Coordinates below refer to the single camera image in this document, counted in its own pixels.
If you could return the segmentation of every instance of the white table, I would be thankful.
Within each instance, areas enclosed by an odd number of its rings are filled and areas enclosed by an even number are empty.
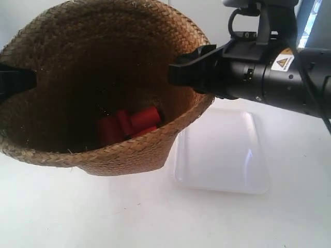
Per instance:
[[[330,247],[331,137],[323,123],[244,100],[214,106],[258,118],[267,194],[180,188],[170,176],[173,153],[160,170],[120,177],[1,155],[0,247]]]

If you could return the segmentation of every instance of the white surface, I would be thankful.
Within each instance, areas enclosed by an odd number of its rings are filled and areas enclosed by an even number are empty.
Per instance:
[[[209,108],[178,136],[172,173],[187,188],[265,193],[268,175],[253,116]]]
[[[206,29],[211,40],[228,40],[230,13],[220,0],[172,2]],[[3,22],[4,4],[22,10],[15,13],[28,19],[40,12],[39,1],[29,1],[35,3],[33,11],[25,3],[0,2],[1,38],[7,29],[17,31]],[[6,16],[14,23],[22,18]],[[239,20],[238,28],[250,26],[246,21]],[[331,138],[323,123],[244,100],[217,100],[214,106],[254,114],[270,174],[267,194],[177,187],[168,174],[173,153],[161,170],[113,178],[93,177],[77,168],[32,166],[0,155],[0,247],[330,247]]]

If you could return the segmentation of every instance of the wicker basket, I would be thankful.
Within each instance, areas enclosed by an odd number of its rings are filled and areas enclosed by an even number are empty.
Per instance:
[[[191,20],[155,0],[78,0],[43,12],[0,53],[0,62],[35,70],[38,80],[0,106],[0,151],[99,176],[161,168],[178,132],[213,100],[168,84],[168,64],[204,44]],[[98,118],[151,105],[164,126],[98,147]]]

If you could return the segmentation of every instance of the red block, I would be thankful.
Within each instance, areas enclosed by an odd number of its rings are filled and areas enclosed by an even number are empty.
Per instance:
[[[131,116],[131,123],[135,133],[154,127],[161,122],[161,117],[155,107],[149,107]]]
[[[97,121],[99,140],[102,146],[113,145],[124,140],[117,119],[107,116]]]
[[[156,129],[157,129],[157,127],[147,128],[147,129],[141,131],[140,133],[136,133],[136,134],[132,135],[131,137],[132,138],[137,138],[137,137],[145,135],[146,133],[150,133],[152,131],[155,131]]]
[[[125,136],[130,136],[134,134],[130,116],[128,115],[128,112],[126,110],[117,111],[116,118]]]

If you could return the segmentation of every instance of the yellow warning sticker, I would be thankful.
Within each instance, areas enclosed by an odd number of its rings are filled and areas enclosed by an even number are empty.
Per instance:
[[[285,49],[277,56],[271,69],[273,71],[286,72],[289,70],[293,60],[294,60],[294,55],[293,55],[291,49],[289,49],[289,48]]]

